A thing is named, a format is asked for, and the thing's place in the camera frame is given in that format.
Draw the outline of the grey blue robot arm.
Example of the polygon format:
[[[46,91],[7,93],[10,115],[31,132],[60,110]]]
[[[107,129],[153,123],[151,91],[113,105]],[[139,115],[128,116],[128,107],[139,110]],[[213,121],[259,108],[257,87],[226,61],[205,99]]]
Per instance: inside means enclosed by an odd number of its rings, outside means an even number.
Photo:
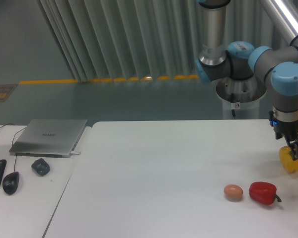
[[[293,160],[298,160],[298,10],[290,0],[263,0],[261,5],[288,46],[273,50],[234,42],[224,48],[225,13],[228,1],[200,0],[205,34],[195,60],[202,81],[229,77],[258,79],[271,91],[273,108],[269,122],[277,139],[284,138]]]

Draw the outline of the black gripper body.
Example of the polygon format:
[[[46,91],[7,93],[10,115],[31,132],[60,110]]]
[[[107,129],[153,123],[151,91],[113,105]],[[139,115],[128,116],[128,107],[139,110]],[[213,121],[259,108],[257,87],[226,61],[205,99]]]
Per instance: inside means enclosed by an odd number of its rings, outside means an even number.
[[[298,146],[298,119],[281,120],[277,112],[269,111],[269,122],[275,132],[275,138],[278,140],[283,137],[288,146]]]

